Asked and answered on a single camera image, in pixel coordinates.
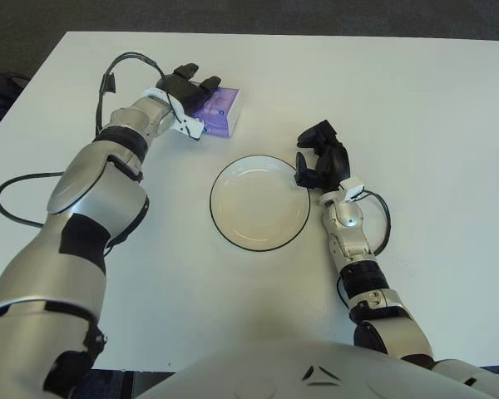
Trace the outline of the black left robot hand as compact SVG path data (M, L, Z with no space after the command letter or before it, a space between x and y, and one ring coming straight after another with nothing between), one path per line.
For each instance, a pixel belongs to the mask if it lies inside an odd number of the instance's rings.
M199 66L187 63L178 66L171 74L165 75L157 83L156 88L173 96L183 107L184 113L192 116L200 110L220 86L221 79L211 76L200 83L191 79L198 72Z

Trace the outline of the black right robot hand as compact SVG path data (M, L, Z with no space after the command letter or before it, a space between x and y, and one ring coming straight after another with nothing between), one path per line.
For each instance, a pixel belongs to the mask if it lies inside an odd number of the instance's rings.
M310 148L318 156L314 169L307 167L304 155L296 154L294 179L298 186L336 191L340 183L351 177L348 152L337 138L337 131L327 121L308 128L297 140L299 148Z

